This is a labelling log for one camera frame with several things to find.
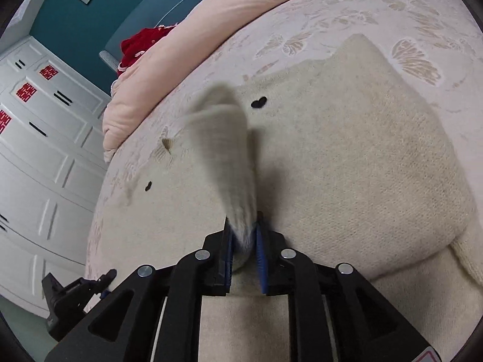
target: red paper cutting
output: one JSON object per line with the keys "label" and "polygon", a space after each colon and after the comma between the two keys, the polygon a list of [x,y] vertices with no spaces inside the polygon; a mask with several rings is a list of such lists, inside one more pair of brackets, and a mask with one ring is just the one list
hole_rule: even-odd
{"label": "red paper cutting", "polygon": [[26,102],[30,98],[32,98],[32,95],[36,92],[37,89],[34,86],[32,86],[30,83],[25,83],[22,87],[18,89],[17,96],[24,102]]}
{"label": "red paper cutting", "polygon": [[10,120],[11,120],[11,117],[3,110],[0,110],[0,134],[7,127]]}
{"label": "red paper cutting", "polygon": [[55,69],[53,66],[51,65],[47,65],[44,69],[42,69],[40,72],[39,72],[42,76],[44,76],[47,80],[50,80],[51,78],[53,78],[57,73],[59,73],[59,71],[57,71],[57,69]]}

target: white wardrobe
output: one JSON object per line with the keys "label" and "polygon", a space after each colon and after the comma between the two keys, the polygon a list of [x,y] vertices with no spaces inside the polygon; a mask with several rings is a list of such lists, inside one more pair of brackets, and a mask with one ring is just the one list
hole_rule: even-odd
{"label": "white wardrobe", "polygon": [[109,101],[32,37],[0,56],[0,294],[43,317],[42,278],[84,274]]}

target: red fabric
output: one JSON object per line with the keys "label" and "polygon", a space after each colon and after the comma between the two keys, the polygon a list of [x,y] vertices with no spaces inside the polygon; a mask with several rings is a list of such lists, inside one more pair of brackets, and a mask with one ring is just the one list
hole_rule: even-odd
{"label": "red fabric", "polygon": [[158,42],[161,38],[168,35],[174,26],[159,26],[156,28],[143,28],[136,35],[121,42],[121,50],[124,56],[121,64],[117,69],[117,75],[120,76],[126,68],[133,65],[146,50]]}

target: black clip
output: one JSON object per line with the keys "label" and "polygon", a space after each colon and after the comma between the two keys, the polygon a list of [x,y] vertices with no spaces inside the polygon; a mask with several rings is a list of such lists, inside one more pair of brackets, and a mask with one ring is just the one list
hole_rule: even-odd
{"label": "black clip", "polygon": [[84,308],[94,296],[107,289],[117,275],[115,269],[102,275],[99,280],[78,278],[66,287],[49,273],[42,279],[42,288],[49,308],[47,330],[60,341],[85,316]]}

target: pink comforter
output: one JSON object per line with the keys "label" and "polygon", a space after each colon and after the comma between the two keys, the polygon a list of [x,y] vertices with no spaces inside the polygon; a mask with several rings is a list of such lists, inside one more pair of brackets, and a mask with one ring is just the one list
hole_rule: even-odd
{"label": "pink comforter", "polygon": [[112,86],[104,112],[104,158],[119,146],[153,108],[216,48],[241,27],[288,0],[203,0]]}

